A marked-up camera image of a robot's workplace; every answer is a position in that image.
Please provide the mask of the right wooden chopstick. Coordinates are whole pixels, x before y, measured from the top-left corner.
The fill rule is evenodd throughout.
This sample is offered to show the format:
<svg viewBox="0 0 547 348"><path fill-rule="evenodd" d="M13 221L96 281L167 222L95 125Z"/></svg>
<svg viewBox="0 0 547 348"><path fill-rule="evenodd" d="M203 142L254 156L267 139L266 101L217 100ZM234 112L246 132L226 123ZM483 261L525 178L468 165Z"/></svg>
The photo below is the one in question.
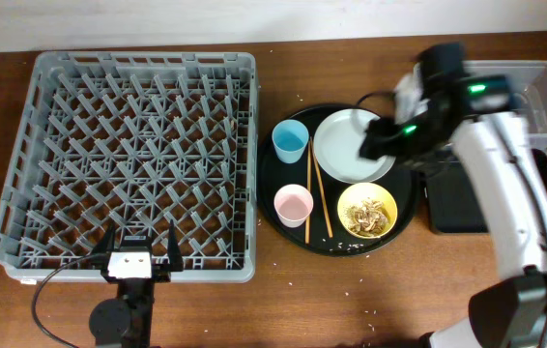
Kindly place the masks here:
<svg viewBox="0 0 547 348"><path fill-rule="evenodd" d="M314 170L316 172L317 184L318 184L318 189L319 189L319 193L320 193L320 197L321 197L322 210L323 210L323 214L324 214L324 220L325 220L325 224L326 224L326 228L327 228L327 232L328 232L328 237L329 237L329 239L332 239L333 238L333 233L332 233L332 228L331 228L331 220L330 220L330 215L329 215L327 198L326 198L326 195L325 195L325 189L324 189L322 175L321 175L321 167L319 165L318 160L316 159L316 154L315 154L315 150L314 150L312 137L309 138L308 145L309 145L309 149L310 149L310 155L311 155L312 163L313 163L314 168L315 168Z"/></svg>

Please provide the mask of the clear plastic bin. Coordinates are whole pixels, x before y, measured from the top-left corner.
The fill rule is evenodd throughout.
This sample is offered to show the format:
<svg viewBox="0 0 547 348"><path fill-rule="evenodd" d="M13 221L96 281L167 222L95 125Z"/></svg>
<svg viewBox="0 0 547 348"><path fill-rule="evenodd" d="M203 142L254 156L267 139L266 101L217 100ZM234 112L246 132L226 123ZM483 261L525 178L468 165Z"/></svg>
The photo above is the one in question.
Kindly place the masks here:
<svg viewBox="0 0 547 348"><path fill-rule="evenodd" d="M467 60L466 73L472 77L505 75L509 84L511 112L523 116L528 124L530 145L547 154L547 61L537 60ZM421 97L419 63L396 87L395 121L404 123L426 111Z"/></svg>

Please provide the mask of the wooden chopstick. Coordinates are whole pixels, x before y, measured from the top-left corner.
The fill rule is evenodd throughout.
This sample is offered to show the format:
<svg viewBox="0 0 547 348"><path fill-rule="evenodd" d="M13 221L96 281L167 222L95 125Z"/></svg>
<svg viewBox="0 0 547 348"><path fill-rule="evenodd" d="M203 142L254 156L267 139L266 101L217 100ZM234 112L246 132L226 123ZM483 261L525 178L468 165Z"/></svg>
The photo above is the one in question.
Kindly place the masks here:
<svg viewBox="0 0 547 348"><path fill-rule="evenodd" d="M311 194L311 172L312 172L312 140L308 140L306 152L307 152L307 158L306 158L306 190L308 192L307 197L309 198L309 204L308 204L308 215L306 216L305 224L304 224L304 242L306 245L309 245L310 243L310 215L313 209L313 198Z"/></svg>
<svg viewBox="0 0 547 348"><path fill-rule="evenodd" d="M325 224L326 224L326 228L327 228L327 232L328 232L328 237L329 237L329 239L332 239L333 238L333 233L332 233L332 228L331 228L331 220L330 220L330 215L329 215L327 198L326 198L326 195L325 195L325 189L324 189L322 175L321 175L321 167L319 165L318 160L316 159L316 154L315 154L315 150L314 150L312 137L309 138L308 145L309 145L309 149L310 149L310 155L311 155L312 163L313 163L314 168L315 168L314 170L316 172L317 184L318 184L318 189L319 189L319 193L320 193L320 197L321 197L322 210L323 210L323 214L324 214L324 220L325 220Z"/></svg>

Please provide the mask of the round black tray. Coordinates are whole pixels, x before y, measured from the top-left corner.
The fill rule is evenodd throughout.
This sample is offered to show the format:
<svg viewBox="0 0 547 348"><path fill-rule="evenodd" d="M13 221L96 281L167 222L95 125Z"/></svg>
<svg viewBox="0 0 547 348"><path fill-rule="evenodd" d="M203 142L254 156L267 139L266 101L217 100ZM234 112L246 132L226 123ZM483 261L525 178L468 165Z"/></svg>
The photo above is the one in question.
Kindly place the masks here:
<svg viewBox="0 0 547 348"><path fill-rule="evenodd" d="M325 103L309 106L290 118L302 122L314 137L318 126L330 115L343 109L354 109L350 104ZM337 203L342 192L353 184L344 183L331 177L321 168L321 175L327 198L333 238L329 239L322 210L316 172L311 172L311 194L314 208L310 215L310 243L304 242L304 224L289 228L282 224L274 209L274 196L283 186L297 184L306 188L306 158L302 155L295 163L284 163L278 159L272 136L269 134L257 153L257 201L263 215L274 228L289 241L311 252L327 256L351 256L371 252L385 246L399 235L415 215L419 202L420 183L416 172L394 164L382 178L373 182L382 186L393 196L398 207L398 218L384 238L365 240L352 236L338 218Z"/></svg>

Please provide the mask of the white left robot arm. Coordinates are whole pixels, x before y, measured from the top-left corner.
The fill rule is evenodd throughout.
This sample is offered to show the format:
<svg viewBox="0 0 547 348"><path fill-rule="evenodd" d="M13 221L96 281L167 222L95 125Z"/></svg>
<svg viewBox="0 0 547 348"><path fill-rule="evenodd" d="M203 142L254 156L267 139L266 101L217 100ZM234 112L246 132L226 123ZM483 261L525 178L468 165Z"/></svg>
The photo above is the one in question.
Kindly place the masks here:
<svg viewBox="0 0 547 348"><path fill-rule="evenodd" d="M128 235L116 242L111 225L91 254L101 265L101 275L117 286L115 297L99 303L89 317L89 330L97 347L148 347L151 344L155 285L184 269L175 234L167 231L166 263L153 261L153 240L146 235Z"/></svg>

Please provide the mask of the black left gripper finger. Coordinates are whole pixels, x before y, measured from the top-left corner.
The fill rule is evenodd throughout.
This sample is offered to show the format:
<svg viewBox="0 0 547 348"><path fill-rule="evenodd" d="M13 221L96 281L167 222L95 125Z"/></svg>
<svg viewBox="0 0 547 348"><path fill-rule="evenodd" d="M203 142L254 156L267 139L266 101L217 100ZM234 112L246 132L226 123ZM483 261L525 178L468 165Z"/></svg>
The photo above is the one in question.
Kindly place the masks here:
<svg viewBox="0 0 547 348"><path fill-rule="evenodd" d="M93 247L90 254L93 256L92 260L95 262L103 262L107 260L110 253L115 249L115 224L110 223L108 228L103 233L101 239Z"/></svg>
<svg viewBox="0 0 547 348"><path fill-rule="evenodd" d="M170 221L167 240L168 270L170 272L182 272L184 270L183 256L179 248L173 221Z"/></svg>

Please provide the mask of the black rectangular tray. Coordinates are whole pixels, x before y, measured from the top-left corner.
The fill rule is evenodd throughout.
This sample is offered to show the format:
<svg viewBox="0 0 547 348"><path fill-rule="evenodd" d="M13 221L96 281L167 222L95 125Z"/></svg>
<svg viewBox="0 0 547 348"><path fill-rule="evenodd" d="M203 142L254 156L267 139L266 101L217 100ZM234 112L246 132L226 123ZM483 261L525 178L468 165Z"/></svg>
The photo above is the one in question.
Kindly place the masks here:
<svg viewBox="0 0 547 348"><path fill-rule="evenodd" d="M547 190L547 155L533 149L537 171ZM442 234L485 234L488 232L472 184L459 161L426 180L431 230Z"/></svg>

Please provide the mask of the grey dishwasher rack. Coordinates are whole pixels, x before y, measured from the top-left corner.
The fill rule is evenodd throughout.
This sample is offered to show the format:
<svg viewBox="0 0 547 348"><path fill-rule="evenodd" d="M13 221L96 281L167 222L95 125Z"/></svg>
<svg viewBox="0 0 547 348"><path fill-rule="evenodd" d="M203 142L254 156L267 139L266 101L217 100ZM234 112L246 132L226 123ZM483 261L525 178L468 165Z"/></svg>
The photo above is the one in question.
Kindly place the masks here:
<svg viewBox="0 0 547 348"><path fill-rule="evenodd" d="M258 97L247 52L40 54L0 196L6 274L97 282L67 264L114 229L156 264L176 241L178 282L251 280Z"/></svg>

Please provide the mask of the grey round plate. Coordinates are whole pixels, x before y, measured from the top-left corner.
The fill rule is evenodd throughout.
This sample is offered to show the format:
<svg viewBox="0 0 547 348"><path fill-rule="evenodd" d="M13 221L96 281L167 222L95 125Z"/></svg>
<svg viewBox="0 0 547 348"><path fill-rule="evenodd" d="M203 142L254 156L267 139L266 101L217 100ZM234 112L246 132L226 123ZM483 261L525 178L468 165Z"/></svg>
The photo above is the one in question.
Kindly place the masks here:
<svg viewBox="0 0 547 348"><path fill-rule="evenodd" d="M379 119L377 114L362 109L343 109L328 116L313 137L314 155L321 168L348 184L373 182L385 176L395 157L372 160L359 156L364 131L371 121Z"/></svg>

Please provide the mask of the food scraps pile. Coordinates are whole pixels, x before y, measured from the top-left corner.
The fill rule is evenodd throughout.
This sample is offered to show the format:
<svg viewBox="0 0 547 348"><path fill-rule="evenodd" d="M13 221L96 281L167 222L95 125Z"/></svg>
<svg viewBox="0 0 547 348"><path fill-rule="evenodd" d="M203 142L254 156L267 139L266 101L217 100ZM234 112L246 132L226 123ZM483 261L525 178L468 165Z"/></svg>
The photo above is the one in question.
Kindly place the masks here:
<svg viewBox="0 0 547 348"><path fill-rule="evenodd" d="M379 200L365 199L358 205L350 206L346 218L349 230L366 238L380 238L389 227L389 215L384 203Z"/></svg>

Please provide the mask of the light blue cup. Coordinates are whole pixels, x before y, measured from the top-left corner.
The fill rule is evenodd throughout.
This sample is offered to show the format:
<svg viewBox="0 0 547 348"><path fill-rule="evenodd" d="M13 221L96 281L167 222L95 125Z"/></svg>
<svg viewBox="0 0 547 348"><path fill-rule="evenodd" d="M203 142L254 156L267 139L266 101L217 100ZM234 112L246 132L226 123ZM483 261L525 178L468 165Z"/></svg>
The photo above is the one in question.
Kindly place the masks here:
<svg viewBox="0 0 547 348"><path fill-rule="evenodd" d="M307 127L288 119L278 123L272 133L275 153L279 160L290 164L300 160L309 140Z"/></svg>

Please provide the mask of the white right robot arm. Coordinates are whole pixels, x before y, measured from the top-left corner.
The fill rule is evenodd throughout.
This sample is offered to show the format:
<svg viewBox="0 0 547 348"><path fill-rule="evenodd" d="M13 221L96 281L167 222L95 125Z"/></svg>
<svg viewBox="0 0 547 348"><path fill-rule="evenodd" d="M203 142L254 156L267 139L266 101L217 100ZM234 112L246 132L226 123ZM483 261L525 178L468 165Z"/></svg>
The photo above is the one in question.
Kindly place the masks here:
<svg viewBox="0 0 547 348"><path fill-rule="evenodd" d="M462 163L496 251L499 282L475 295L468 315L425 334L425 347L547 346L547 190L528 124L506 76L473 76L460 43L420 53L426 110L398 108L368 124L359 154L421 169L445 146Z"/></svg>

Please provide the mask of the pink cup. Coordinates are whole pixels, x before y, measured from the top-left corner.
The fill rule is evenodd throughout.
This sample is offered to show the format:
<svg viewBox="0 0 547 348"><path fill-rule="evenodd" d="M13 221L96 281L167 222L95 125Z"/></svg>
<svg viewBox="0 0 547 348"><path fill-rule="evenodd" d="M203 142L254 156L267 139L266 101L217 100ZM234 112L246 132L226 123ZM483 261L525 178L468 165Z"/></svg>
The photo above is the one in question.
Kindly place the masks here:
<svg viewBox="0 0 547 348"><path fill-rule="evenodd" d="M306 188L297 184L283 186L277 191L273 204L284 226L295 228L305 222L309 204L307 195Z"/></svg>

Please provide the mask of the left wooden chopstick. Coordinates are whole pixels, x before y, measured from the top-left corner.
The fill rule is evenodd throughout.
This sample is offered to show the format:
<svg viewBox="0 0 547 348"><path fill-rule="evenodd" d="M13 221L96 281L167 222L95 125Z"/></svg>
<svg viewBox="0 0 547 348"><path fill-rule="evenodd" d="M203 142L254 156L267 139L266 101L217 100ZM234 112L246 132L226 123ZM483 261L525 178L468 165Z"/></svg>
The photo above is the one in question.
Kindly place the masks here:
<svg viewBox="0 0 547 348"><path fill-rule="evenodd" d="M310 215L313 209L313 198L311 194L311 172L312 172L312 140L308 140L306 152L307 152L307 158L306 158L306 190L308 192L307 197L309 198L309 204L308 204L308 215L306 216L305 224L304 224L304 242L306 245L309 245L310 243Z"/></svg>

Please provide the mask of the yellow bowl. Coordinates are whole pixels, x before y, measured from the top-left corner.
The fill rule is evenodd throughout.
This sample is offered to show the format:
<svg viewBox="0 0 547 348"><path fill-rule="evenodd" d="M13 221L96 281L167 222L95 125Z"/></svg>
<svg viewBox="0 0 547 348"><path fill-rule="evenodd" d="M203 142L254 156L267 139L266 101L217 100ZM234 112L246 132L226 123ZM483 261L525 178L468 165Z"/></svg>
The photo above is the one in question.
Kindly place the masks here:
<svg viewBox="0 0 547 348"><path fill-rule="evenodd" d="M348 228L348 219L346 218L347 209L352 205L360 204L365 199L382 201L384 203L384 209L389 215L388 230L380 238L362 237L351 232ZM393 196L382 186L373 183L359 183L349 186L342 192L337 203L337 213L343 227L352 236L365 240L376 240L384 238L390 231L393 230L398 218L398 207Z"/></svg>

